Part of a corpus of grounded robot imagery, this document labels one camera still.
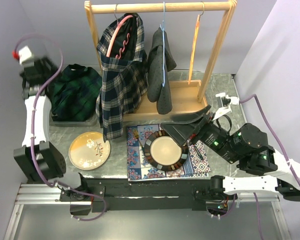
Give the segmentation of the grey dotted garment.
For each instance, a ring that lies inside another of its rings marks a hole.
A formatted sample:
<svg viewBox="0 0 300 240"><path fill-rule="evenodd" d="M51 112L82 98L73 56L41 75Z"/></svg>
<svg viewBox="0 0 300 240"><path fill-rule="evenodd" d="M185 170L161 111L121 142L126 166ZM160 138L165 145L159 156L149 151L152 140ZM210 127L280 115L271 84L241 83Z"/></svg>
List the grey dotted garment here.
<svg viewBox="0 0 300 240"><path fill-rule="evenodd" d="M168 72L177 66L165 32L165 70L166 83L163 83L163 40L162 30L158 28L152 36L152 45L148 56L148 89L147 98L150 102L156 103L157 112L166 115L172 111L172 97L168 78Z"/></svg>

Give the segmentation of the navy beige plaid skirt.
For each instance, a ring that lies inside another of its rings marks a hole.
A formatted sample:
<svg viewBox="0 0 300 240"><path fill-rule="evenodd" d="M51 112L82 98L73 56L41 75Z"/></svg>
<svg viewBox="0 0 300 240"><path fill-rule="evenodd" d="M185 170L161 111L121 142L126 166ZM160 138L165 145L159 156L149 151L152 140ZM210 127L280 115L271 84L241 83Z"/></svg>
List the navy beige plaid skirt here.
<svg viewBox="0 0 300 240"><path fill-rule="evenodd" d="M147 54L145 33L141 17L137 17L137 35L132 60L107 57L107 50L117 22L112 22L102 33L96 47L102 69L102 86L96 100L96 115L103 129L103 140L119 138L123 135L123 117L138 108L142 96L148 89Z"/></svg>

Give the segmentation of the blue wire hanger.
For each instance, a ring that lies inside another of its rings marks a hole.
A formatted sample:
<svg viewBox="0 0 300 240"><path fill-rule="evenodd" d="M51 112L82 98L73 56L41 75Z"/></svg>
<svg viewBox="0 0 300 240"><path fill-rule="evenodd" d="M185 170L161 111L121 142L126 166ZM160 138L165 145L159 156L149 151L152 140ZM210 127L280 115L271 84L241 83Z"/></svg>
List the blue wire hanger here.
<svg viewBox="0 0 300 240"><path fill-rule="evenodd" d="M166 3L163 1L163 18L162 23L160 25L160 29L162 32L162 72L163 72L163 79L162 79L162 87L164 88L166 85L166 53L165 53L165 18L166 18Z"/></svg>

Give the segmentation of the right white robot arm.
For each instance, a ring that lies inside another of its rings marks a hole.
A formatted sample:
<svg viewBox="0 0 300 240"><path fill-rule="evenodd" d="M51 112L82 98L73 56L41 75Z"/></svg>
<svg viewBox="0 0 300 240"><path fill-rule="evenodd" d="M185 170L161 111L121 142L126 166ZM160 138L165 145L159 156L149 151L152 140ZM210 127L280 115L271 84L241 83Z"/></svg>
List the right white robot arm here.
<svg viewBox="0 0 300 240"><path fill-rule="evenodd" d="M194 113L175 115L161 128L179 145L204 143L229 164L248 173L249 177L214 175L210 178L209 194L214 199L239 193L281 194L285 200L300 202L300 163L278 151L268 142L268 136L251 123L245 123L234 133L221 127L220 111L210 106Z"/></svg>

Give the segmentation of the orange clothes hanger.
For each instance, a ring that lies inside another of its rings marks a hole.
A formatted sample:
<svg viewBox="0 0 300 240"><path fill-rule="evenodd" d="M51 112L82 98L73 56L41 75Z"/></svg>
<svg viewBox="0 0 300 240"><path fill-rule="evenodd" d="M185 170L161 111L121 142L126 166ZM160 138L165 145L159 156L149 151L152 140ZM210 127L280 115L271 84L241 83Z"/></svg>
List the orange clothes hanger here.
<svg viewBox="0 0 300 240"><path fill-rule="evenodd" d="M188 85L190 85L190 83L192 82L196 45L197 45L197 39L198 39L199 29L200 29L200 21L201 21L201 16L204 14L204 12L205 12L205 3L202 2L202 13L197 16L195 28L194 28L194 35L193 35L192 49L191 49L191 56L190 56L189 73L188 73Z"/></svg>

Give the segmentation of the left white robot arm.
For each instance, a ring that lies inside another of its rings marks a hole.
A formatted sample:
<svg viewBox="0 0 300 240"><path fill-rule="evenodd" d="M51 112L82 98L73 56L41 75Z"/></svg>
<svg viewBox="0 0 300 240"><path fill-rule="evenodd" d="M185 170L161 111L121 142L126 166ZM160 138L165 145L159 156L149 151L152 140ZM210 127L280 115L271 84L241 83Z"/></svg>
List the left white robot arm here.
<svg viewBox="0 0 300 240"><path fill-rule="evenodd" d="M46 82L58 68L47 56L21 58L20 64L26 129L13 158L28 182L58 186L67 197L84 201L90 194L87 181L81 173L66 171L64 156L49 140L52 103Z"/></svg>

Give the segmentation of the pink clothes hanger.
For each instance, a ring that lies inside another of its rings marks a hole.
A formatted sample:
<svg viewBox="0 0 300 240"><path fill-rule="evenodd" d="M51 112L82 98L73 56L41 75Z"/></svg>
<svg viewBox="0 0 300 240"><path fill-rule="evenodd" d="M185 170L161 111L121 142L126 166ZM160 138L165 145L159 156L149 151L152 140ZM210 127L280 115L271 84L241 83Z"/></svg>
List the pink clothes hanger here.
<svg viewBox="0 0 300 240"><path fill-rule="evenodd" d="M134 13L126 13L117 21L106 56L118 60L132 60L137 41L138 20Z"/></svg>

